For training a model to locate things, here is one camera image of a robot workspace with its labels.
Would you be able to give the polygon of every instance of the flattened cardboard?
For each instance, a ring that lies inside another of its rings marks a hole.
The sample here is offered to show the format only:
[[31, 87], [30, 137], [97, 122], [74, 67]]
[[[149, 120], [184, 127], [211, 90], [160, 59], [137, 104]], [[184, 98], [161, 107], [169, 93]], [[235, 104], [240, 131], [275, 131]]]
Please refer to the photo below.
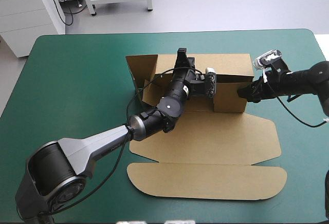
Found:
[[170, 133], [131, 141], [130, 151], [158, 162], [231, 165], [252, 165], [281, 154], [272, 121], [196, 111], [186, 111]]
[[[226, 83], [246, 83], [253, 79], [251, 59], [248, 54], [189, 54], [188, 56], [195, 57], [195, 67], [202, 72], [205, 71], [206, 67], [214, 68], [217, 73], [217, 82], [221, 83], [221, 87], [225, 87]], [[156, 75], [173, 68], [176, 57], [175, 54], [135, 55], [127, 56], [126, 60], [137, 88], [142, 88], [146, 81], [149, 82]], [[167, 89], [171, 77], [172, 74], [167, 73], [150, 84], [143, 92], [142, 101], [155, 106]], [[240, 85], [228, 85], [226, 89], [233, 87], [234, 89], [231, 90], [233, 92], [236, 91], [237, 86]], [[242, 113], [245, 109], [246, 100], [237, 95], [230, 94], [222, 99], [224, 95], [219, 90], [216, 96], [213, 104], [207, 101], [187, 102], [186, 110], [208, 111], [209, 108], [212, 108], [212, 111], [218, 110], [223, 113]]]
[[287, 180], [284, 169], [270, 166], [132, 163], [127, 172], [137, 189], [158, 197], [260, 200]]

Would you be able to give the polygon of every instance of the cardboard lid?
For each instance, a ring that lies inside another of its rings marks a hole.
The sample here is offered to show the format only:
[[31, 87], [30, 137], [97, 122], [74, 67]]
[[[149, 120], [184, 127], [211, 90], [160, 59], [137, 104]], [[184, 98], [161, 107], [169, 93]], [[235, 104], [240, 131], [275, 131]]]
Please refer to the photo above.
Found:
[[[203, 73], [207, 67], [212, 67], [217, 75], [254, 77], [250, 55], [246, 53], [203, 53], [188, 54], [188, 56], [195, 57], [195, 68]], [[175, 54], [159, 54], [155, 74], [173, 68], [176, 57]]]
[[280, 167], [173, 163], [132, 163], [130, 181], [140, 191], [158, 197], [260, 200], [284, 187]]

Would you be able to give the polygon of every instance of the gray floor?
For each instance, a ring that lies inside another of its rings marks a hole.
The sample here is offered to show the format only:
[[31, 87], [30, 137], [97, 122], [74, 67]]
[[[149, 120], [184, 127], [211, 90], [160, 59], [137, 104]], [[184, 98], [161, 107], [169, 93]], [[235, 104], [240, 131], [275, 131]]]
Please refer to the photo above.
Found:
[[[329, 34], [329, 0], [153, 0], [97, 6], [97, 16], [85, 10], [75, 15], [68, 34], [130, 33], [307, 28]], [[320, 46], [329, 44], [321, 36]], [[17, 59], [0, 43], [0, 115], [26, 59]]]

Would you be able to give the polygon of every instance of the wire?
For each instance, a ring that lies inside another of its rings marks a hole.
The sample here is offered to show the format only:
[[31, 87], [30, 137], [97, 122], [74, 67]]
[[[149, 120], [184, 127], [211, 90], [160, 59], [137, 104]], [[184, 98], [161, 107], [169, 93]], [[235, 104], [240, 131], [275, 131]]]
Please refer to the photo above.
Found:
[[126, 135], [126, 137], [125, 137], [125, 139], [124, 139], [124, 142], [122, 143], [122, 146], [121, 146], [121, 150], [120, 150], [119, 156], [118, 156], [118, 158], [117, 158], [117, 160], [116, 160], [116, 162], [115, 162], [115, 164], [114, 164], [112, 170], [110, 171], [110, 173], [109, 173], [109, 174], [103, 179], [103, 181], [102, 181], [97, 187], [95, 187], [95, 188], [94, 188], [91, 192], [89, 192], [87, 195], [85, 195], [84, 197], [80, 198], [78, 201], [76, 201], [76, 202], [70, 204], [69, 206], [66, 206], [66, 207], [64, 207], [64, 208], [62, 208], [62, 209], [60, 209], [60, 210], [57, 210], [57, 211], [54, 211], [54, 212], [51, 212], [51, 213], [44, 213], [44, 214], [40, 214], [40, 215], [54, 215], [54, 214], [61, 213], [61, 212], [65, 211], [65, 210], [68, 210], [68, 209], [74, 207], [75, 205], [81, 203], [83, 200], [86, 200], [86, 199], [87, 199], [88, 197], [90, 197], [93, 193], [95, 193], [98, 189], [100, 189], [100, 188], [106, 183], [106, 181], [112, 176], [112, 174], [114, 173], [114, 171], [117, 169], [117, 166], [118, 166], [119, 161], [120, 161], [120, 159], [121, 159], [121, 157], [122, 157], [122, 154], [123, 154], [124, 147], [125, 147], [126, 143], [128, 142], [129, 134], [130, 134], [130, 133], [127, 133], [127, 135]]
[[[203, 74], [201, 71], [197, 70], [197, 69], [194, 69], [194, 68], [191, 68], [191, 67], [176, 67], [176, 68], [171, 68], [169, 70], [166, 70], [164, 72], [162, 72], [160, 75], [156, 76], [152, 81], [150, 81], [146, 86], [144, 86], [144, 88], [142, 90], [140, 90], [139, 92], [137, 92], [136, 95], [134, 95], [134, 97], [132, 97], [132, 99], [129, 101], [127, 107], [126, 107], [126, 113], [128, 114], [129, 113], [129, 107], [132, 103], [132, 101], [146, 88], [148, 87], [151, 83], [153, 83], [155, 80], [157, 80], [158, 78], [160, 78], [162, 75], [164, 75], [165, 73], [169, 72], [169, 71], [172, 71], [172, 70], [178, 70], [178, 69], [190, 69], [190, 70], [195, 70], [197, 72], [199, 72], [200, 74]], [[125, 139], [124, 139], [124, 142], [122, 143], [122, 146], [121, 146], [121, 150], [120, 150], [120, 153], [119, 153], [119, 156], [116, 160], [116, 163], [115, 165], [113, 166], [112, 170], [110, 171], [110, 173], [103, 179], [103, 181], [97, 186], [95, 187], [91, 192], [89, 192], [87, 195], [85, 195], [84, 197], [80, 198], [79, 200], [77, 200], [76, 202], [60, 209], [60, 210], [57, 210], [57, 211], [54, 211], [54, 212], [51, 212], [51, 213], [42, 213], [40, 215], [54, 215], [54, 214], [58, 214], [58, 213], [61, 213], [65, 210], [68, 210], [72, 207], [74, 207], [75, 205], [81, 203], [83, 200], [86, 200], [88, 197], [90, 197], [93, 193], [95, 193], [98, 189], [100, 189], [105, 183], [106, 181], [112, 176], [112, 174], [114, 173], [114, 171], [116, 170], [118, 164], [119, 164], [119, 161], [121, 159], [121, 156], [123, 154], [123, 150], [124, 150], [124, 146], [126, 145], [126, 143], [128, 142], [128, 139], [129, 139], [129, 132], [127, 133]]]
[[133, 102], [133, 100], [139, 95], [142, 93], [142, 91], [148, 87], [150, 84], [152, 84], [155, 80], [157, 80], [158, 78], [162, 77], [164, 74], [166, 74], [167, 72], [169, 71], [173, 71], [173, 70], [178, 70], [178, 69], [189, 69], [189, 70], [194, 70], [194, 71], [197, 71], [199, 72], [200, 74], [203, 74], [200, 70], [197, 70], [197, 69], [194, 69], [194, 68], [191, 68], [191, 67], [176, 67], [176, 68], [171, 68], [171, 69], [168, 69], [162, 73], [160, 73], [158, 76], [156, 76], [154, 79], [152, 79], [146, 86], [144, 86], [139, 92], [137, 92], [134, 97], [129, 101], [128, 105], [127, 105], [127, 109], [126, 109], [126, 118], [127, 118], [127, 123], [129, 124], [129, 107], [131, 105], [131, 103]]
[[77, 11], [77, 12], [73, 12], [72, 14], [78, 14], [80, 12], [82, 12], [84, 9], [87, 8], [87, 4], [80, 10], [80, 11]]
[[60, 15], [60, 12], [59, 12], [59, 10], [58, 10], [58, 7], [57, 7], [57, 4], [56, 4], [55, 0], [52, 0], [52, 1], [53, 1], [53, 3], [55, 4], [55, 7], [56, 7], [56, 10], [57, 10], [58, 16], [60, 17], [61, 21], [62, 21], [65, 25], [67, 25], [67, 26], [72, 25], [72, 24], [73, 24], [73, 14], [71, 13], [71, 18], [72, 18], [71, 23], [70, 23], [70, 24], [65, 23], [64, 20], [62, 19], [61, 15]]
[[278, 99], [278, 101], [281, 103], [281, 105], [287, 110], [287, 112], [289, 114], [291, 114], [291, 116], [293, 116], [296, 120], [298, 120], [300, 123], [308, 126], [308, 127], [311, 127], [311, 128], [317, 128], [317, 127], [320, 127], [324, 124], [326, 124], [327, 122], [326, 121], [323, 121], [321, 122], [320, 124], [317, 124], [317, 125], [310, 125], [304, 121], [302, 121], [301, 119], [299, 119], [296, 115], [293, 114], [293, 112], [290, 111], [290, 109], [282, 102], [282, 100], [278, 97], [277, 93], [272, 89], [272, 87], [270, 86], [269, 82], [267, 82], [267, 85], [268, 87], [270, 88], [270, 90], [273, 92], [273, 94], [275, 95], [276, 99]]

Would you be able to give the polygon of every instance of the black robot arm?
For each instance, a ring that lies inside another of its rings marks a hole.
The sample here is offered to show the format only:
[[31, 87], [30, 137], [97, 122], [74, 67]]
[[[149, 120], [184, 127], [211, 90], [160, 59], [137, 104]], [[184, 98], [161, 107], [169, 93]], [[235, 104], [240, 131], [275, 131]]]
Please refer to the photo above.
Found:
[[323, 61], [310, 69], [290, 71], [278, 50], [269, 51], [254, 61], [263, 76], [247, 87], [239, 89], [238, 95], [248, 102], [260, 102], [279, 96], [289, 96], [288, 102], [303, 94], [317, 95], [323, 112], [329, 116], [329, 62]]
[[190, 96], [213, 98], [216, 73], [195, 69], [194, 58], [180, 48], [167, 92], [156, 107], [129, 117], [117, 128], [85, 138], [63, 138], [44, 144], [27, 159], [25, 175], [16, 193], [17, 211], [26, 223], [53, 223], [52, 213], [79, 195], [92, 178], [95, 163], [127, 141], [141, 141], [152, 134], [171, 131]]

